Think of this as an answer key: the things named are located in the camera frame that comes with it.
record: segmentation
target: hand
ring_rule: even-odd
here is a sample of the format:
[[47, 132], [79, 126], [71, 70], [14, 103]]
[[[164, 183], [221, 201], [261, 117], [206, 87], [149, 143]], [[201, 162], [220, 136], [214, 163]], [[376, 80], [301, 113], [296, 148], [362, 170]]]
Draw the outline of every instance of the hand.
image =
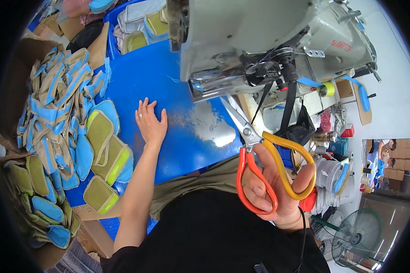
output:
[[[270, 215], [257, 216], [266, 221], [273, 221], [275, 225], [281, 229], [302, 229], [303, 223], [302, 220], [300, 220], [302, 217], [301, 212], [298, 209], [299, 201], [291, 199], [286, 193], [281, 179], [279, 178], [279, 173], [272, 155], [261, 144], [256, 144], [254, 146], [254, 151], [257, 153], [264, 165], [264, 169], [261, 167], [258, 168], [262, 170], [263, 176], [269, 182], [273, 191], [276, 193], [276, 197], [278, 198], [278, 209], [276, 212]], [[292, 179], [287, 174], [289, 182], [292, 183], [293, 191], [295, 193], [303, 192], [307, 188], [315, 171], [315, 164], [305, 165], [302, 167], [293, 183]], [[271, 211], [272, 204], [269, 196], [266, 194], [266, 187], [264, 183], [249, 168], [246, 168], [244, 171], [243, 181], [245, 182], [243, 191], [247, 199], [257, 208], [265, 211]]]
[[160, 148], [167, 132], [167, 112], [165, 108], [161, 111], [161, 122], [159, 122], [154, 113], [156, 101], [148, 103], [147, 97], [144, 102], [140, 100], [138, 110], [135, 111], [135, 121], [146, 145]]

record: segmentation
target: yellow tape roll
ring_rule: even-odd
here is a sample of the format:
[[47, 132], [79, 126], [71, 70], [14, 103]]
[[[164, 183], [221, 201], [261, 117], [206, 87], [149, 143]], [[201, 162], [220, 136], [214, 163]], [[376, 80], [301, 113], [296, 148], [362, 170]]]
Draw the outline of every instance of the yellow tape roll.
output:
[[334, 92], [336, 91], [332, 82], [323, 83], [322, 87], [317, 88], [317, 91], [320, 91], [320, 90], [322, 90], [323, 92], [326, 91], [326, 94], [327, 94], [326, 96], [334, 96]]

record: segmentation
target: black cable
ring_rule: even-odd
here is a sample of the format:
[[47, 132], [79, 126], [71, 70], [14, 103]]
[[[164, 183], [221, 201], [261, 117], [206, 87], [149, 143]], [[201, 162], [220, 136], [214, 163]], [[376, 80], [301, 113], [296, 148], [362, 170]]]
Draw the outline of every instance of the black cable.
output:
[[303, 221], [303, 224], [304, 224], [304, 240], [302, 242], [301, 262], [299, 263], [298, 268], [296, 268], [296, 270], [293, 273], [299, 273], [299, 270], [301, 269], [302, 261], [304, 260], [305, 237], [307, 236], [307, 226], [306, 226], [306, 223], [305, 223], [304, 211], [300, 207], [298, 207], [298, 209], [301, 211], [302, 221]]

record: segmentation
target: black shirt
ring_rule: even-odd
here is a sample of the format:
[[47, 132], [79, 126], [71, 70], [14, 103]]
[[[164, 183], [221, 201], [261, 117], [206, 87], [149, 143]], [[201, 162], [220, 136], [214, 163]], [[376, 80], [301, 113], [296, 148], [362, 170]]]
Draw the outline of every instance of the black shirt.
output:
[[[196, 190], [170, 202], [140, 247], [127, 246], [101, 259], [105, 273], [294, 272], [301, 259], [303, 230], [286, 233], [261, 220], [236, 194]], [[300, 272], [329, 272], [311, 229], [306, 230]]]

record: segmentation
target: red box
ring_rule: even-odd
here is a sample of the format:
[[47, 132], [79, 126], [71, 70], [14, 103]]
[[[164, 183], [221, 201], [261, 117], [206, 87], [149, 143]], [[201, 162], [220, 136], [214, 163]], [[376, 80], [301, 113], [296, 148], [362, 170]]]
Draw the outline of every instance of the red box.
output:
[[353, 124], [346, 124], [344, 132], [340, 135], [341, 138], [352, 138], [355, 130]]

